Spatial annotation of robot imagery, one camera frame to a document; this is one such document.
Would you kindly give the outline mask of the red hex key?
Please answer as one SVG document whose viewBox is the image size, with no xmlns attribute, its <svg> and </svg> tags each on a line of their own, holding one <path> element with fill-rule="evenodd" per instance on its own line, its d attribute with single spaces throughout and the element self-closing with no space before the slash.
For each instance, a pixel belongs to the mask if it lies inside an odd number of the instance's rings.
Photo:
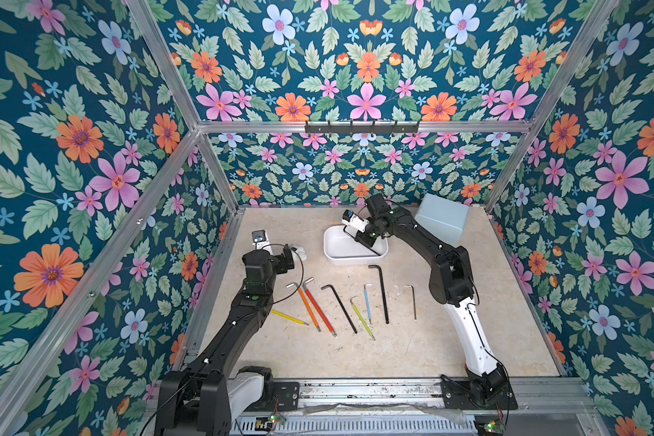
<svg viewBox="0 0 654 436">
<path fill-rule="evenodd" d="M 303 282 L 303 290 L 305 291 L 309 301 L 311 302 L 312 306 L 315 308 L 315 310 L 318 312 L 320 318 L 322 319 L 323 323 L 325 324 L 326 328 L 332 334 L 333 337 L 337 336 L 337 332 L 332 326 L 330 320 L 326 316 L 325 312 L 323 311 L 322 307 L 319 305 L 318 301 L 314 297 L 314 294 L 312 293 L 311 290 L 311 285 L 314 283 L 314 278 L 309 277 Z"/>
</svg>

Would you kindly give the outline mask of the medium black hex key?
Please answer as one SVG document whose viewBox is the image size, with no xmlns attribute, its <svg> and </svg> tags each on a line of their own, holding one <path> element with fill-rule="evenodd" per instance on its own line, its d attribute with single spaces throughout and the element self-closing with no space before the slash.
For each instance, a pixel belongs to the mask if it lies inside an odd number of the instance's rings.
<svg viewBox="0 0 654 436">
<path fill-rule="evenodd" d="M 351 316 L 348 314 L 348 312 L 347 312 L 347 310 L 346 310 L 346 307 L 345 307 L 345 305 L 344 305 L 344 303 L 343 303 L 343 300 L 342 300 L 342 298 L 339 296 L 339 294 L 338 294 L 336 288 L 335 288 L 332 284 L 328 283 L 328 284 L 326 284 L 326 285 L 321 286 L 320 289 L 321 289 L 322 291 L 324 291 L 324 290 L 329 290 L 329 291 L 332 293 L 332 295 L 334 296 L 335 301 L 337 302 L 338 307 L 340 308 L 340 311 L 341 311 L 341 313 L 342 313 L 342 315 L 343 315 L 343 318 L 347 321 L 347 323 L 348 323 L 348 325 L 350 326 L 352 332 L 353 332 L 354 334 L 358 334 L 358 330 L 357 330 L 357 328 L 356 328 L 354 322 L 352 321 Z"/>
</svg>

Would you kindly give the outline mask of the white storage box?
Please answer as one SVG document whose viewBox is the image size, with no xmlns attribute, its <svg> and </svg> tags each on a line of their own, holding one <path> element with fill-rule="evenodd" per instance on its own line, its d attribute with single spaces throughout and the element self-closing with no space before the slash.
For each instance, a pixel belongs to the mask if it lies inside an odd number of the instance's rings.
<svg viewBox="0 0 654 436">
<path fill-rule="evenodd" d="M 354 243 L 343 233 L 343 225 L 331 226 L 323 233 L 323 253 L 335 266 L 377 265 L 389 253 L 388 241 L 385 239 L 377 239 L 372 248 L 381 256 L 374 256 Z"/>
</svg>

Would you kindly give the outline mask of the green hex key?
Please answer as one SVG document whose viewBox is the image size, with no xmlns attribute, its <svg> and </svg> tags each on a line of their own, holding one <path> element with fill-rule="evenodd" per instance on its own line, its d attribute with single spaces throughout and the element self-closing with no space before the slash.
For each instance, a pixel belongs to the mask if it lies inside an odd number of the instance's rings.
<svg viewBox="0 0 654 436">
<path fill-rule="evenodd" d="M 359 310 L 359 308 L 357 307 L 357 305 L 354 302 L 355 298 L 356 298 L 356 296 L 352 296 L 350 298 L 350 304 L 352 306 L 352 310 L 354 310 L 355 314 L 357 315 L 357 317 L 358 317 L 359 321 L 361 322 L 365 332 L 367 332 L 367 334 L 369 334 L 370 338 L 373 341 L 375 341 L 375 337 L 374 337 L 374 334 L 372 333 L 372 330 L 371 330 L 370 326 L 368 325 L 367 321 L 365 321 L 365 319 L 362 316 L 361 311 Z"/>
</svg>

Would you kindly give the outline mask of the thin black hex key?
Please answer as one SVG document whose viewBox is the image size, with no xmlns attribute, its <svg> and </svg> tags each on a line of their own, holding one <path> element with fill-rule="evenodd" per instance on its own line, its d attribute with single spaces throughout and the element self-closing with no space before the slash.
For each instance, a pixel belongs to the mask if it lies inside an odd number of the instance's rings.
<svg viewBox="0 0 654 436">
<path fill-rule="evenodd" d="M 371 246 L 365 245 L 362 241 L 360 241 L 357 237 L 356 234 L 352 234 L 348 229 L 347 226 L 343 227 L 343 233 L 348 235 L 352 240 L 354 240 L 354 243 L 359 245 L 359 247 L 363 248 L 364 250 L 368 250 L 370 253 L 372 253 L 374 256 L 381 256 L 382 254 L 378 253 L 376 250 L 374 250 Z"/>
</svg>

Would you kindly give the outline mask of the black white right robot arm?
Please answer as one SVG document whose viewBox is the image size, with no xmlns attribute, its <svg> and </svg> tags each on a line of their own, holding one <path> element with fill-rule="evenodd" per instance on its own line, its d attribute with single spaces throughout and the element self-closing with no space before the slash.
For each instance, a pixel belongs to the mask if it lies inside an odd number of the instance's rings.
<svg viewBox="0 0 654 436">
<path fill-rule="evenodd" d="M 475 297 L 468 251 L 441 240 L 422 225 L 404 207 L 388 205 L 381 194 L 366 199 L 370 214 L 361 218 L 353 211 L 343 213 L 344 225 L 354 229 L 354 240 L 371 249 L 379 238 L 396 237 L 407 243 L 431 267 L 429 290 L 444 306 L 459 336 L 465 357 L 468 381 L 461 385 L 443 378 L 443 384 L 457 388 L 478 409 L 492 407 L 508 396 L 510 377 L 506 367 L 492 353 L 484 333 Z"/>
</svg>

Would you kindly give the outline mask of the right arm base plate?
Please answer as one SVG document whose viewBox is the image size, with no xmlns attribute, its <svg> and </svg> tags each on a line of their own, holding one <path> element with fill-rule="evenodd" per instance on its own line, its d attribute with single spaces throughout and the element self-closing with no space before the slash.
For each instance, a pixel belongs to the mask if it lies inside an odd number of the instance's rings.
<svg viewBox="0 0 654 436">
<path fill-rule="evenodd" d="M 518 409 L 509 378 L 500 372 L 477 376 L 470 374 L 466 380 L 454 380 L 441 376 L 441 396 L 447 409 L 492 411 Z"/>
</svg>

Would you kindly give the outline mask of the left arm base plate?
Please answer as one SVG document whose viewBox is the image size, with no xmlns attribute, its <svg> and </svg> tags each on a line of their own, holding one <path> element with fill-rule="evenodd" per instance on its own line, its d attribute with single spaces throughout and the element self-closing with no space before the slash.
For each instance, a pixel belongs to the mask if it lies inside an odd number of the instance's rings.
<svg viewBox="0 0 654 436">
<path fill-rule="evenodd" d="M 227 384 L 233 416 L 243 412 L 291 412 L 298 409 L 299 383 L 267 383 L 258 374 L 237 377 Z"/>
</svg>

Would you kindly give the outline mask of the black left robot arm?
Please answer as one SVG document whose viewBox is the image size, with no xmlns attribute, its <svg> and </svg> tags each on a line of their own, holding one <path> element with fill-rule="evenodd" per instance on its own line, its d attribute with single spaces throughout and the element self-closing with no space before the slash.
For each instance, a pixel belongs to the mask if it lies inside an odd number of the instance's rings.
<svg viewBox="0 0 654 436">
<path fill-rule="evenodd" d="M 289 245 L 281 254 L 255 249 L 243 255 L 246 277 L 214 339 L 183 370 L 160 385 L 154 435 L 228 435 L 245 409 L 265 397 L 271 371 L 260 368 L 230 378 L 246 345 L 274 306 L 276 278 L 294 269 Z"/>
</svg>

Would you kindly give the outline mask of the light blue hex key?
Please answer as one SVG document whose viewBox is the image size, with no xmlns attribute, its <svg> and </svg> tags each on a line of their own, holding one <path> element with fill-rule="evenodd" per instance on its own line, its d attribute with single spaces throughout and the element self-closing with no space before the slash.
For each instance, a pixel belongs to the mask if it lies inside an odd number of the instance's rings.
<svg viewBox="0 0 654 436">
<path fill-rule="evenodd" d="M 363 285 L 363 298 L 366 306 L 367 319 L 369 321 L 369 325 L 372 325 L 372 311 L 370 306 L 370 298 L 368 294 L 368 288 L 370 286 L 371 286 L 370 283 L 365 283 L 365 285 Z"/>
</svg>

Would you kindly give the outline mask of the large black hex key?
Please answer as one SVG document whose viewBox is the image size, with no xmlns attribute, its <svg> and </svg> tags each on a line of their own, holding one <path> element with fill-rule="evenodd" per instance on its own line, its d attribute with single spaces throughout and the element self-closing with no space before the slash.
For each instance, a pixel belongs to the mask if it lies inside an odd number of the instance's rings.
<svg viewBox="0 0 654 436">
<path fill-rule="evenodd" d="M 381 268 L 380 265 L 368 265 L 368 268 L 376 271 L 378 274 L 379 285 L 381 290 L 381 301 L 383 302 L 383 317 L 386 325 L 390 324 L 390 314 L 389 314 L 389 308 L 387 302 L 387 292 L 384 283 L 383 269 Z"/>
</svg>

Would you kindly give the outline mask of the small silver hex key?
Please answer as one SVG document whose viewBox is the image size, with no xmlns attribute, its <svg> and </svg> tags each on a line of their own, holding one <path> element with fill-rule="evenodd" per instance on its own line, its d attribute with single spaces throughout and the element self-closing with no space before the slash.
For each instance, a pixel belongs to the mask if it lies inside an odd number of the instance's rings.
<svg viewBox="0 0 654 436">
<path fill-rule="evenodd" d="M 416 303 L 416 290 L 412 284 L 406 284 L 406 288 L 410 290 L 411 301 L 412 301 L 412 318 L 416 321 L 418 318 L 417 315 L 417 303 Z"/>
</svg>

